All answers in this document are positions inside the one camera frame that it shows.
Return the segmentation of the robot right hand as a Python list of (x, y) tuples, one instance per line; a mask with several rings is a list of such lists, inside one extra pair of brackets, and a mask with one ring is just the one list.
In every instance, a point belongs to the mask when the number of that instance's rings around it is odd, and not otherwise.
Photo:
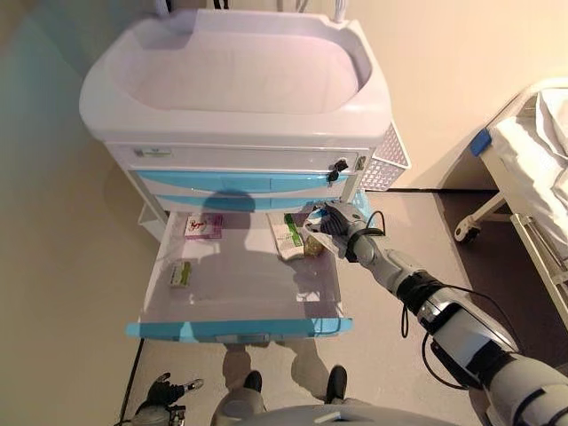
[(366, 228), (363, 214), (352, 204), (332, 200), (317, 205), (304, 222), (304, 229), (324, 246), (345, 251), (350, 237)]

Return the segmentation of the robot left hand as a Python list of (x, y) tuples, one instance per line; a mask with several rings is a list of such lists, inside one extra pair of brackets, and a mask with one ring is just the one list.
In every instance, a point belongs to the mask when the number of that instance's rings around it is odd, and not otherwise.
[(146, 395), (146, 402), (151, 406), (171, 406), (185, 394), (199, 390), (204, 385), (201, 378), (183, 384), (172, 384), (171, 373), (166, 372), (157, 377)]

